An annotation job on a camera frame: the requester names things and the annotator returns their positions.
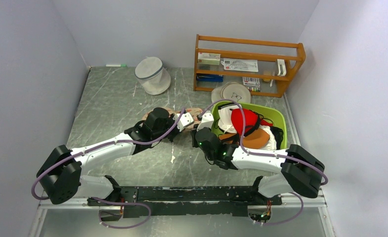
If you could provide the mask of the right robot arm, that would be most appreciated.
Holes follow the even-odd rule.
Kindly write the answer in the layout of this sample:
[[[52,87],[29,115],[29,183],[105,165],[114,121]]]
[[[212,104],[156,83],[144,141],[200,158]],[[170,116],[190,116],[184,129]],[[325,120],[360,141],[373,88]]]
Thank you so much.
[[[192,145],[200,148],[206,160],[222,169],[255,169],[271,172],[258,178],[257,192],[266,197],[295,192],[316,198],[326,181],[325,165],[303,147],[293,144],[288,149],[265,151],[225,144],[209,128],[191,131]]]

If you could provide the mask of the pink floral laundry bag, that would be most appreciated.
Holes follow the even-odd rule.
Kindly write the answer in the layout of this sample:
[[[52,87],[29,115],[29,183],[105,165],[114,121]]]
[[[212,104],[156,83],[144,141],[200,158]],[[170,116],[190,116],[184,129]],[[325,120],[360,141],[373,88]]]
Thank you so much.
[[[168,107],[163,107],[163,109],[167,110],[169,114],[180,113],[180,111],[174,110]],[[193,117],[195,122],[199,121],[198,115],[203,112],[201,108],[188,108],[188,109],[185,109],[185,111]]]

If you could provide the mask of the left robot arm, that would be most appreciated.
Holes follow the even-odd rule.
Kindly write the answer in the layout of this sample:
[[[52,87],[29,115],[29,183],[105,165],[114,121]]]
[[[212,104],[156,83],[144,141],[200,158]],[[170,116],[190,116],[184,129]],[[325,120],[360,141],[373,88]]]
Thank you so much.
[[[62,204],[72,198],[119,201],[121,188],[115,179],[89,176],[88,171],[151,149],[164,139],[172,141],[194,121],[186,110],[170,114],[157,107],[146,119],[105,141],[72,149],[57,146],[38,170],[31,188],[32,196],[52,204]]]

